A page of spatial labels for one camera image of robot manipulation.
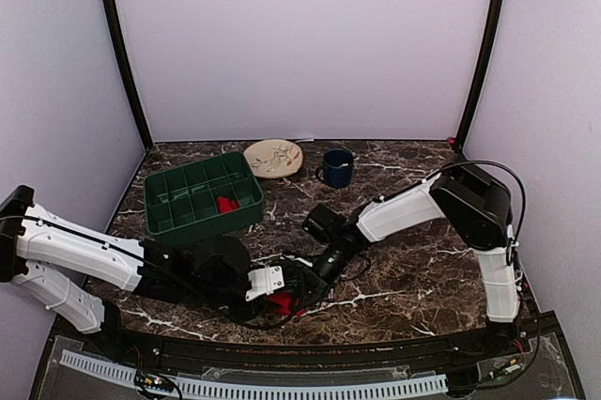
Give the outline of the red sock with white pattern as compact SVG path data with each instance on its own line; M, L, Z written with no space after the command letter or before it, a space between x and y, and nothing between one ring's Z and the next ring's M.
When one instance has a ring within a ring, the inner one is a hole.
M239 203L236 200L223 196L217 197L216 206L220 214L233 212L239 209Z

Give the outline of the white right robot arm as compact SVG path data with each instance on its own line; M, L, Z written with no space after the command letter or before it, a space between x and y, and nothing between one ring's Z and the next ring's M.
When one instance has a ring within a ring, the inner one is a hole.
M510 190L486 171L490 164L449 163L401 192L355 209L349 217L316 205L302 227L326 249L311 266L295 265L300 269L300 293L289 303L291 310L322 301L349 262L371 245L445 219L478 259L486 316L494 323L480 334L479 347L489 357L500 356L516 339L511 324L520 307L516 247L525 215L513 213Z

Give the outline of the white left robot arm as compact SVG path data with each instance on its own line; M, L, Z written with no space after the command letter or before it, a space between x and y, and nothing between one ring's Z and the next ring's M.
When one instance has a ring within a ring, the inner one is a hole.
M82 273L132 294L173 304L185 300L246 322L263 300L284 287L279 266L254 269L234 238L216 238L187 251L152 240L117 238L66 221L17 187L1 202L1 281L30 292L63 316L113 359L132 351L131 336L118 327L120 313L77 286L64 270Z

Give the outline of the green plastic divided crate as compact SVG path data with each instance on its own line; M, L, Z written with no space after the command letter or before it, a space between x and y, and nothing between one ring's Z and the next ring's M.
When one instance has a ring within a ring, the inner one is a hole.
M151 174L143 188L147 233L174 247L187 247L264 218L264 193L239 151ZM218 196L236 200L239 209L220 214Z

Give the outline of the dark blue enamel mug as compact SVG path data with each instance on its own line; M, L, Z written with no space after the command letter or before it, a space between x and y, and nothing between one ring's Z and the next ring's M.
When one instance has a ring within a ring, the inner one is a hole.
M331 188L344 189L351 182L353 166L354 156L351 152L343 148L333 148L324 154L315 176L317 180Z

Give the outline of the left circuit board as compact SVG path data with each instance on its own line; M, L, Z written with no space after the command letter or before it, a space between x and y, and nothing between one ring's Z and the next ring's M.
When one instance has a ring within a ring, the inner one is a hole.
M173 382L168 377L143 370L135 372L133 383L143 392L167 394L175 389Z

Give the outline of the circuit board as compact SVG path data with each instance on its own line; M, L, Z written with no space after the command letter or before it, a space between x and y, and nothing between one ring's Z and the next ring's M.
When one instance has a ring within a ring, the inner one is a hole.
M135 372L133 383L143 392L167 394L175 389L173 382L168 377L143 370Z
M495 379L497 377L509 376L519 370L523 369L523 365L516 360L510 360L504 366L494 368L487 375L488 379Z

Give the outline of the beige floral ceramic plate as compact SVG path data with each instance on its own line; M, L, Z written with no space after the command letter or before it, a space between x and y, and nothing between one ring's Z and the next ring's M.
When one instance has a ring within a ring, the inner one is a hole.
M243 155L255 177L275 179L296 174L303 164L301 148L287 140L269 139L248 146Z

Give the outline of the right circuit board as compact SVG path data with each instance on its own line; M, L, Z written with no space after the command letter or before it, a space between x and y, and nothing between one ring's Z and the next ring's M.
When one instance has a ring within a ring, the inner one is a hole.
M495 379L497 377L509 376L519 370L523 369L523 365L516 360L510 360L504 366L494 368L487 375L488 379Z

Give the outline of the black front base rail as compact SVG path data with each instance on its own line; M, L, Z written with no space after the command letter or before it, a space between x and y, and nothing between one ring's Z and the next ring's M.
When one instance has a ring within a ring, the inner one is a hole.
M396 342L343 346L263 346L194 341L126 330L120 359L105 357L90 338L57 320L46 342L31 395L35 399L147 399L63 367L64 350L103 361L149 369L169 377L208 377L214 372L289 374L297 381L333 377L342 382L377 382L444 375L448 392L413 399L581 399L574 359L557 317L527 317L514 341L486 353L484 330ZM523 369L488 379L494 368L516 360Z

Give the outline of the black left frame post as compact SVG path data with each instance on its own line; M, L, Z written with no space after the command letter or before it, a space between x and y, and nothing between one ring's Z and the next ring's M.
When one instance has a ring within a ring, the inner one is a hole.
M121 77L126 99L134 120L135 127L141 139L145 152L148 152L154 142L143 111L142 102L135 84L131 62L126 48L116 0L101 0L107 22L117 68Z

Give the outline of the black frame post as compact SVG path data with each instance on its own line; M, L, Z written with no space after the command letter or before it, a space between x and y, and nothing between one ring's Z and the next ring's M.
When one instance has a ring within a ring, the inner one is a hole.
M154 142L143 111L142 102L135 84L131 62L126 48L116 0L101 0L107 22L117 68L121 77L126 99L134 120L135 127L141 139L145 152L148 152Z
M499 20L501 17L502 5L503 0L489 0L485 27L470 84L470 90L454 138L453 148L455 153L463 152L469 137L470 128L473 123L473 119L475 118L478 103L484 88L485 77L492 56Z

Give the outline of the black right frame post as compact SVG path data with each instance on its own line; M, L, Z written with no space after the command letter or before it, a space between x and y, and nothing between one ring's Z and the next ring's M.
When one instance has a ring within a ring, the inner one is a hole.
M484 88L485 77L492 56L499 20L501 17L502 5L503 0L489 0L485 27L470 84L470 90L454 138L453 148L455 153L463 152L469 137L470 128L473 123L473 119L475 118L478 103Z

